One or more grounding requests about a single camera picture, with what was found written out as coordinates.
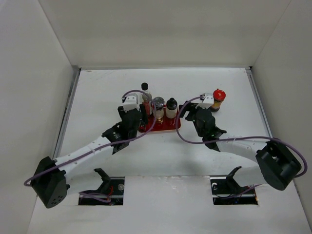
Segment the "salt jar black knob lid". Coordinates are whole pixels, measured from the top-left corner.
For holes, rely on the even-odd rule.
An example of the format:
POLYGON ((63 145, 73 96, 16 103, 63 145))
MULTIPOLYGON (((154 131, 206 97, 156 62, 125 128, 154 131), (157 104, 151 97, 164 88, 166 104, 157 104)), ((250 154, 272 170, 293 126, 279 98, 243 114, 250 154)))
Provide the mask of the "salt jar black knob lid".
POLYGON ((173 119, 176 117, 177 114, 177 101, 171 97, 166 102, 166 117, 173 119))

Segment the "salt grinder jar grey lid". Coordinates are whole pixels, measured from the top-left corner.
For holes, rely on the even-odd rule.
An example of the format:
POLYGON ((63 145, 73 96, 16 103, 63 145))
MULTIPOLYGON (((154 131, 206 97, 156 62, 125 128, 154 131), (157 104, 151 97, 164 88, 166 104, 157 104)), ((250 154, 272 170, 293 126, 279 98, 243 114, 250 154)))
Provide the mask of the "salt grinder jar grey lid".
POLYGON ((165 105, 164 98, 162 98, 162 97, 155 97, 153 99, 153 106, 154 106, 153 116, 156 119, 157 123, 161 123, 163 121, 163 118, 164 118, 164 105, 165 105))

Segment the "soy sauce bottle black cap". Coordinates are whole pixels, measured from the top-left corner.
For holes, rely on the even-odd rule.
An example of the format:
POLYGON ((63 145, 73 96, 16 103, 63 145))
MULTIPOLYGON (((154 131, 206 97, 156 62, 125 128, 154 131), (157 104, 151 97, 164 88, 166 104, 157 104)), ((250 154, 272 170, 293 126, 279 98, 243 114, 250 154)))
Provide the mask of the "soy sauce bottle black cap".
POLYGON ((142 94, 142 104, 145 107, 147 116, 151 116, 153 113, 153 103, 152 103, 152 95, 149 91, 148 83, 144 82, 141 84, 141 89, 144 92, 142 94))

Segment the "sauce bottle red cap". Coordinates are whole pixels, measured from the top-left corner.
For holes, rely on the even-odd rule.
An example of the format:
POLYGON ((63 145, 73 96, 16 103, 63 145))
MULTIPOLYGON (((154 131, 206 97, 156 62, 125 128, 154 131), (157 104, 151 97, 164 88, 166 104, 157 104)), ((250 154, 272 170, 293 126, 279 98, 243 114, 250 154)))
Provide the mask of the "sauce bottle red cap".
POLYGON ((213 92, 213 98, 214 98, 214 103, 210 107, 210 109, 211 109, 212 112, 217 112, 217 111, 219 111, 222 102, 226 98, 226 93, 223 90, 221 90, 221 89, 216 89, 213 92))

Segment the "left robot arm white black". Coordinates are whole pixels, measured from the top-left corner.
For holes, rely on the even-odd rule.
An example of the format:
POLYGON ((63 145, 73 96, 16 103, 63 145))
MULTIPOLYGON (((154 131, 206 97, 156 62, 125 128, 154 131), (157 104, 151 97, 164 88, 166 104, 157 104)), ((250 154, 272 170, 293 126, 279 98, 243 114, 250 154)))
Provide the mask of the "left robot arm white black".
POLYGON ((49 209, 60 204, 67 195, 79 193, 87 198, 110 202, 111 178, 101 167, 112 155, 136 140, 141 125, 148 122, 143 104, 125 111, 119 107, 121 121, 79 150, 57 159, 42 159, 31 178, 30 186, 49 209))

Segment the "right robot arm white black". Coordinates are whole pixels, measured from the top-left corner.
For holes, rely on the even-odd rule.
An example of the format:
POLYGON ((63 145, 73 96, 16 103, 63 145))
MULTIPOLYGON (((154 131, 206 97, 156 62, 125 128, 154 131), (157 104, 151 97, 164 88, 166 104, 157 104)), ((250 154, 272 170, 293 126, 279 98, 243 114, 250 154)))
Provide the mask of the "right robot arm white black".
POLYGON ((229 174, 226 187, 232 193, 239 192, 245 186, 258 184, 268 184, 283 191, 303 168, 292 154, 294 150, 285 142, 266 136, 232 136, 216 126, 209 109, 197 103, 185 102, 180 107, 178 117, 193 123, 197 135, 202 139, 200 144, 210 150, 234 154, 256 163, 256 166, 249 168, 236 167, 229 174))

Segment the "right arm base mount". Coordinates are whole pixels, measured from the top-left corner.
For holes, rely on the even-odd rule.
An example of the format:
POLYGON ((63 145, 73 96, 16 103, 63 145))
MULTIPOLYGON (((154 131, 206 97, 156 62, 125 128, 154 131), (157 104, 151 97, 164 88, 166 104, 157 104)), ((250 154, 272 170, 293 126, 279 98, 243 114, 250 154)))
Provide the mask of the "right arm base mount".
POLYGON ((258 205, 255 192, 257 185, 241 187, 234 179, 241 168, 236 167, 227 175, 210 177, 214 205, 258 205))

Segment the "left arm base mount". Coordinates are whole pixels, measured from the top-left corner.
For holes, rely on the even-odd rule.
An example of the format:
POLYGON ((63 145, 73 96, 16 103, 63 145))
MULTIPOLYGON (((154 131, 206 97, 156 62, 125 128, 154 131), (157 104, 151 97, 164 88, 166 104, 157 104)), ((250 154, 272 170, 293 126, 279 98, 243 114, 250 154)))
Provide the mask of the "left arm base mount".
POLYGON ((100 176, 101 183, 94 190, 79 194, 80 206, 121 206, 123 205, 125 177, 110 177, 101 168, 94 171, 100 176))

